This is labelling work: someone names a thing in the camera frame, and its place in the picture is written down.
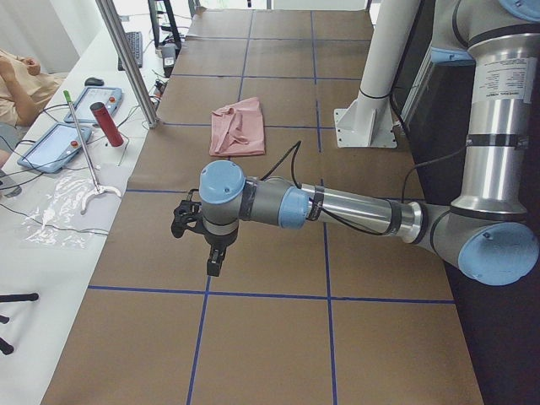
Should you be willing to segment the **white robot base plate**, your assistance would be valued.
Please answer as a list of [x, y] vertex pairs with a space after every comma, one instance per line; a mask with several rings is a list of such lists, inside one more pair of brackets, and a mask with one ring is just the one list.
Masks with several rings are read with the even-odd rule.
[[383, 113], [373, 110], [366, 121], [358, 121], [352, 108], [333, 112], [339, 148], [396, 149], [394, 121], [389, 107]]

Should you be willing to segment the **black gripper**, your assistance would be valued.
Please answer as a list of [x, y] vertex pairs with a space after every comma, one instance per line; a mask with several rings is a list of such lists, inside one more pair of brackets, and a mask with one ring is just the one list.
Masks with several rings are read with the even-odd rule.
[[237, 239], [237, 230], [234, 230], [227, 235], [216, 235], [206, 231], [204, 239], [210, 245], [206, 267], [207, 275], [210, 277], [218, 277], [226, 257], [226, 249], [228, 246], [235, 243]]

